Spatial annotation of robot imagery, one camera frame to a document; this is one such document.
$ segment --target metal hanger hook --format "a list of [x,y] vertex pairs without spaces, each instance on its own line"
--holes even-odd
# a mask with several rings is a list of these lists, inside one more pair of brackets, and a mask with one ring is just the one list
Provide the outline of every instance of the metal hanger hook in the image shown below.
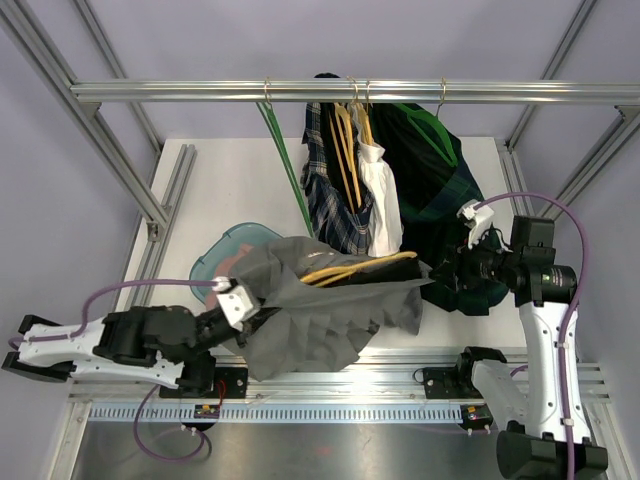
[[356,79],[353,77],[347,77],[347,80],[349,80],[350,82],[353,82],[354,93],[353,93],[353,99],[351,100],[351,103],[357,103],[358,102],[358,82],[356,82]]
[[440,85],[442,86],[442,95],[440,95],[440,103],[438,104],[438,108],[436,109],[436,118],[440,115],[440,107],[444,105],[444,100],[447,97],[447,79],[442,77]]
[[367,101],[367,115],[369,114],[369,87],[371,86],[371,81],[367,78],[367,92],[365,95],[365,100]]
[[271,94],[269,93],[269,86],[271,86],[271,80],[269,80],[269,77],[267,77],[264,79],[264,99],[270,107],[273,107],[273,105],[271,105]]

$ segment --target gray cloth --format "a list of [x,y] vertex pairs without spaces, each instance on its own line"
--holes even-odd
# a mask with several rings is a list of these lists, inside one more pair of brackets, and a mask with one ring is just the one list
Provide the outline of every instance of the gray cloth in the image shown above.
[[307,237],[274,240],[253,248],[230,271],[263,307],[280,308],[244,348],[225,346],[247,362],[256,380],[284,372],[334,372],[358,360],[379,326],[398,326],[418,334],[422,317],[422,279],[318,288],[299,278],[326,267],[368,260],[343,255]]

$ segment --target green plaid shirt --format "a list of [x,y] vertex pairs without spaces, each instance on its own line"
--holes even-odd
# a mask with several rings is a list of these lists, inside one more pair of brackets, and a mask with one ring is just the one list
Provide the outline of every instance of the green plaid shirt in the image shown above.
[[[469,229],[456,217],[468,201],[484,200],[462,156],[460,140],[439,120],[415,104],[381,104],[372,109],[376,142],[394,172],[404,226],[402,250],[438,267],[452,247],[460,246]],[[487,239],[500,245],[492,232]],[[454,292],[435,282],[421,288],[422,298],[447,311],[488,315],[508,293],[502,284],[484,281],[472,290]]]

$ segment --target white shirt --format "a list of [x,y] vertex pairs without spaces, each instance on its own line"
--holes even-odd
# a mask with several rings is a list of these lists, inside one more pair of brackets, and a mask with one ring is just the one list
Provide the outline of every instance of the white shirt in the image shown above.
[[382,159],[384,148],[374,142],[367,145],[361,140],[362,128],[357,117],[352,116],[358,128],[358,170],[360,180],[374,198],[373,210],[369,219],[371,245],[367,252],[371,257],[384,257],[400,251],[402,244],[402,223],[396,180],[391,168]]

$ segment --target clothing rod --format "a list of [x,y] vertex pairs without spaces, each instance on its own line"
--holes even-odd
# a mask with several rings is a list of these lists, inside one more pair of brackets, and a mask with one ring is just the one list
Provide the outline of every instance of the clothing rod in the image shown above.
[[639,83],[469,80],[217,80],[76,82],[81,102],[331,102],[640,105]]

